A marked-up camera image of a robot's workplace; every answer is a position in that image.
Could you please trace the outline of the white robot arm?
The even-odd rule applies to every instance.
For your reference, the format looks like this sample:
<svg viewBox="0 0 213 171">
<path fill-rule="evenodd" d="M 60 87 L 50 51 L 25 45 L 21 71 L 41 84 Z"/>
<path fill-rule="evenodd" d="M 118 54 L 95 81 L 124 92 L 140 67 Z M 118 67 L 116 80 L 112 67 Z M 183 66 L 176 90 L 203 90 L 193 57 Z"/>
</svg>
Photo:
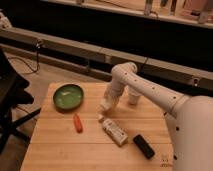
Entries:
<svg viewBox="0 0 213 171">
<path fill-rule="evenodd" d="M 189 96 L 139 77 L 133 62 L 115 65 L 111 74 L 103 112 L 117 105 L 128 86 L 131 103 L 143 95 L 176 120 L 173 171 L 213 171 L 213 97 Z"/>
</svg>

